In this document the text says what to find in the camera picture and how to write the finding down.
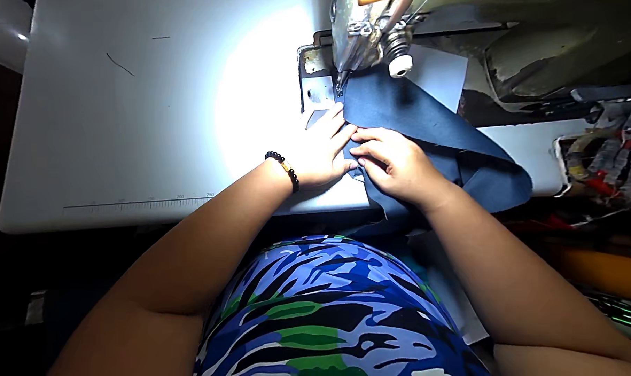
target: person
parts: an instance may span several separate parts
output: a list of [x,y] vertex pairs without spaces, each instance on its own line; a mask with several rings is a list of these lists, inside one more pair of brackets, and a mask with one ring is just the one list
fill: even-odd
[[[359,164],[415,205],[494,339],[502,374],[631,375],[631,341],[417,145],[343,125],[338,104],[283,154],[300,189]],[[351,138],[359,159],[337,158]],[[291,177],[267,158],[195,210],[94,306],[49,374],[487,374],[428,286],[389,253],[307,236],[263,250],[234,275],[292,193]]]

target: dark blue cloth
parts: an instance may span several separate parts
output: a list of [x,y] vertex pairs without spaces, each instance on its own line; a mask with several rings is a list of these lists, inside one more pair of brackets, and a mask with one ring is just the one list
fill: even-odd
[[[531,197],[531,178],[494,141],[452,113],[407,78],[391,78],[386,65],[354,72],[342,97],[344,117],[364,128],[393,129],[411,138],[429,156],[446,179],[458,184],[487,211],[518,206]],[[358,143],[350,141],[345,158]],[[387,223],[366,226],[355,235],[373,235],[406,223],[408,204],[386,195],[371,182],[364,169],[369,199],[384,210]]]

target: bright light spot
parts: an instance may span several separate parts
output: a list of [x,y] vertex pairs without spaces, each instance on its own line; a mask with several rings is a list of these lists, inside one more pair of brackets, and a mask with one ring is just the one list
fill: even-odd
[[[285,150],[282,145],[298,129],[302,101],[297,48],[313,43],[315,31],[301,5],[255,17],[254,27],[244,35],[227,36],[236,46],[216,92],[218,144],[234,179],[257,166],[250,156]],[[274,35],[280,38],[267,45],[266,36]]]

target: hand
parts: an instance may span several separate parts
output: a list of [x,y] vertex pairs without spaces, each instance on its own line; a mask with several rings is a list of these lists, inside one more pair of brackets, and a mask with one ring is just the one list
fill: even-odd
[[401,133],[385,128],[358,128],[352,140],[366,141],[351,149],[350,154],[360,156],[358,161],[371,180],[387,194],[422,210],[443,206],[457,187],[432,166],[415,142]]
[[[340,178],[358,167],[355,160],[335,158],[357,130],[353,124],[344,125],[344,106],[336,103],[318,122],[287,145],[283,153],[290,163],[301,187],[317,187]],[[306,128],[313,112],[305,112],[303,126]]]

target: beaded bracelet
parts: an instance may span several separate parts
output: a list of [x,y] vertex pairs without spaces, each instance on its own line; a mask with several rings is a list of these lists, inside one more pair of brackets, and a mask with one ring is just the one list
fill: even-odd
[[276,151],[269,151],[265,154],[265,159],[274,158],[276,159],[284,170],[286,170],[287,175],[290,176],[290,180],[292,180],[292,193],[299,191],[299,180],[297,180],[297,175],[295,175],[295,170],[292,169],[292,166],[288,162],[286,162],[286,158],[282,157]]

